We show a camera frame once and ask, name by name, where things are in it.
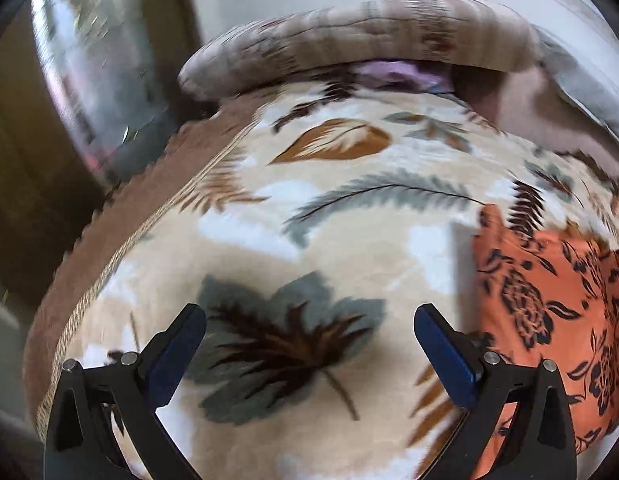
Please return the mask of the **grey pillow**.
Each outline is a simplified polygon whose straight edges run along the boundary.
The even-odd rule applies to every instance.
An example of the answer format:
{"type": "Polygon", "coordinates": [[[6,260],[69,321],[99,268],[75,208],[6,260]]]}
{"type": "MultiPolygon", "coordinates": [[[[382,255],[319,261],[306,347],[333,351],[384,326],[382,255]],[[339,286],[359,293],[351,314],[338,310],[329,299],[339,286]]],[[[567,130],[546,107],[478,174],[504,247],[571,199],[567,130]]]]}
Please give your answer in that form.
{"type": "Polygon", "coordinates": [[[581,61],[557,36],[534,27],[539,64],[572,106],[605,129],[619,146],[619,87],[599,68],[581,61]]]}

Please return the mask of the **orange floral blouse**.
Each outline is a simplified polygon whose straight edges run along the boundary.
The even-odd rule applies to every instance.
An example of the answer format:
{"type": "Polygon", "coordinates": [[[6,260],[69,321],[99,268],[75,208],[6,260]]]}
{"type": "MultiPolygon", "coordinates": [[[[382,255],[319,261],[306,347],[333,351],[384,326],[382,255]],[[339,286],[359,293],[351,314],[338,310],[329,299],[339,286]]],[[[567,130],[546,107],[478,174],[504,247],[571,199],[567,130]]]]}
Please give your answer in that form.
{"type": "Polygon", "coordinates": [[[619,424],[619,249],[509,229],[487,205],[473,255],[488,348],[510,364],[557,364],[585,452],[619,424]]]}

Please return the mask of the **leaf pattern blanket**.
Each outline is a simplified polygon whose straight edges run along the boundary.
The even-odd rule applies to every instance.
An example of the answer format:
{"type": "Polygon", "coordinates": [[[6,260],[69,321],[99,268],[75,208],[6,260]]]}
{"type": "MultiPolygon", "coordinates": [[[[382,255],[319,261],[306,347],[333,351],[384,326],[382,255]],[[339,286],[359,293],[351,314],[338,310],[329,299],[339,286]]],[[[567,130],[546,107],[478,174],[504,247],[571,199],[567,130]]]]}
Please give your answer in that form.
{"type": "Polygon", "coordinates": [[[431,302],[486,344],[473,242],[487,205],[509,229],[619,249],[619,176],[469,104],[325,80],[224,102],[56,272],[26,348],[38,434],[66,360],[114,364],[194,302],[207,333],[157,415],[200,476],[417,478],[460,412],[413,312],[431,302]]]}

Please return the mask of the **stained glass wooden door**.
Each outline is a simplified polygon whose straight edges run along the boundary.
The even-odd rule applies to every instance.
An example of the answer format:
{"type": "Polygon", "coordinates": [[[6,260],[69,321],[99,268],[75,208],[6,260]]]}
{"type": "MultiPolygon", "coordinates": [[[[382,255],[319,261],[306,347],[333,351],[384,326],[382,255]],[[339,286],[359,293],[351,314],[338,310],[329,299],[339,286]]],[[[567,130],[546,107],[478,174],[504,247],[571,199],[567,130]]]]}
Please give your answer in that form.
{"type": "Polygon", "coordinates": [[[0,0],[0,296],[35,309],[110,195],[195,112],[191,0],[0,0]]]}

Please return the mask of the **striped bolster pillow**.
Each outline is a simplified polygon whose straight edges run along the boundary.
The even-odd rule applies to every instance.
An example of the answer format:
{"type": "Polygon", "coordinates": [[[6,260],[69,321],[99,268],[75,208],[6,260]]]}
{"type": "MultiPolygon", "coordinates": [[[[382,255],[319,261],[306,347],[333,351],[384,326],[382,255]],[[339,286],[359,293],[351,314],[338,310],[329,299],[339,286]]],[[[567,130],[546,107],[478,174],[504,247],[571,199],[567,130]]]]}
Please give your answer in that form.
{"type": "Polygon", "coordinates": [[[183,64],[180,88],[212,102],[318,68],[405,60],[526,70],[538,58],[532,24],[486,0],[377,0],[233,27],[183,64]]]}

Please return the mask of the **purple cloth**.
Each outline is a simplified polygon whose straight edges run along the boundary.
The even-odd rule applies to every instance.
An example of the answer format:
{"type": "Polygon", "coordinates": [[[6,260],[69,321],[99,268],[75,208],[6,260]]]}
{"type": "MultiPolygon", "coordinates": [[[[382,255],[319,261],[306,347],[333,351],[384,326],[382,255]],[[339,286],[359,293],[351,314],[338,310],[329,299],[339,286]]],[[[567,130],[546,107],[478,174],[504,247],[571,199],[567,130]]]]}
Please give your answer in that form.
{"type": "Polygon", "coordinates": [[[414,92],[454,91],[451,66],[427,61],[368,61],[352,67],[358,84],[369,88],[402,88],[414,92]]]}

